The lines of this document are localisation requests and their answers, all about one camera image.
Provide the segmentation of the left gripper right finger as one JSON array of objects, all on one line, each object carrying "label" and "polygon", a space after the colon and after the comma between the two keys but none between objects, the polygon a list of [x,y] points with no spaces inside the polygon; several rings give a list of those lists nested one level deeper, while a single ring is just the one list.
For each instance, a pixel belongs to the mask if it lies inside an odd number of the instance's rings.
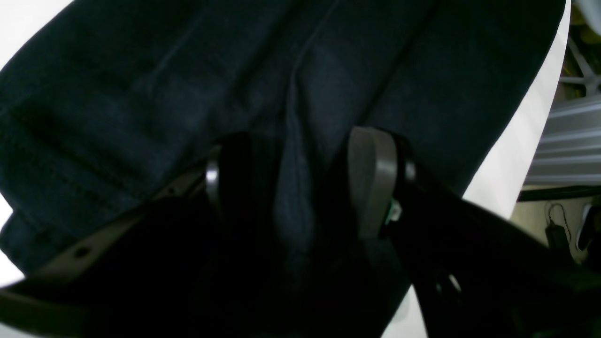
[{"label": "left gripper right finger", "polygon": [[359,239],[393,244],[430,338],[600,336],[600,274],[454,195],[404,138],[354,127],[347,171]]}]

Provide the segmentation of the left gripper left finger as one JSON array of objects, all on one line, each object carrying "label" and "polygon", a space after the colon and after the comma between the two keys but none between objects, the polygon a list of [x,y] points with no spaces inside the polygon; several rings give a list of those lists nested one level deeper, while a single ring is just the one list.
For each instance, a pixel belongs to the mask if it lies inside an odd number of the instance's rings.
[{"label": "left gripper left finger", "polygon": [[219,217],[223,145],[154,199],[1,289],[1,322],[54,338],[138,331],[141,321],[185,310],[182,292],[204,254],[200,239]]}]

